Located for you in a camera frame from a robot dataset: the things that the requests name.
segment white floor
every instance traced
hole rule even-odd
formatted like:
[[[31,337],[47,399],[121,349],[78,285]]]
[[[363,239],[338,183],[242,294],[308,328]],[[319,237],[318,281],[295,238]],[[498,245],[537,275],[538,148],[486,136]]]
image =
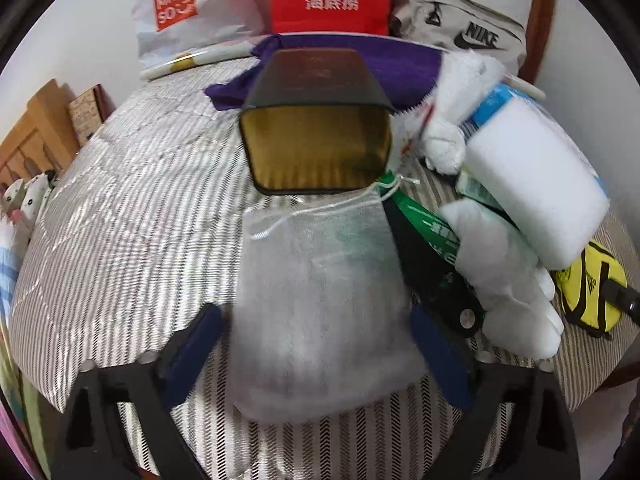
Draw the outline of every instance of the white floor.
[[[631,381],[596,392],[572,413],[582,480],[598,480],[611,464],[620,445],[622,422],[636,396],[636,384]]]

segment pink fabric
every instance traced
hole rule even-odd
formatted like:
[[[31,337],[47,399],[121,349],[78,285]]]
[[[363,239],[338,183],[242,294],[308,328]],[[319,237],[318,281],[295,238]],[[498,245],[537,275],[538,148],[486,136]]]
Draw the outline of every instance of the pink fabric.
[[[29,473],[33,480],[43,480],[39,473],[39,468],[31,457],[31,453],[24,446],[18,430],[14,428],[11,418],[7,415],[4,406],[0,403],[0,433],[9,444],[16,458],[22,464],[22,467]]]

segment black container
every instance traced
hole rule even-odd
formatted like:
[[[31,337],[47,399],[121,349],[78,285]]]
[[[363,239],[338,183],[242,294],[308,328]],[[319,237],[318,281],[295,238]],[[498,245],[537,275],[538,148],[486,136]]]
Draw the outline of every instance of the black container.
[[[277,51],[240,116],[255,187],[318,194],[372,184],[385,172],[392,111],[356,51]]]

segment nike swoosh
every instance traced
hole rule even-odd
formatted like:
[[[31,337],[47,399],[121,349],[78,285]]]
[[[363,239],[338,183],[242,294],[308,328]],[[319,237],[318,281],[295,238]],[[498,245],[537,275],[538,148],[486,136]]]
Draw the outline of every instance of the nike swoosh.
[[[477,43],[469,43],[465,38],[462,37],[462,32],[459,32],[458,35],[453,39],[453,44],[461,48],[462,50],[466,50],[468,48],[472,48],[474,50],[507,50],[506,48],[497,48],[496,46],[488,46]]]

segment wooden headboard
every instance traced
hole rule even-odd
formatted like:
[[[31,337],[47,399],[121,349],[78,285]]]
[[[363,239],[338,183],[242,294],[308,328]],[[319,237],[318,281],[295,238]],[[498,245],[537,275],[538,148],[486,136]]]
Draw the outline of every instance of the wooden headboard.
[[[64,171],[80,149],[55,79],[29,99],[27,111],[0,145],[0,192],[19,178]]]

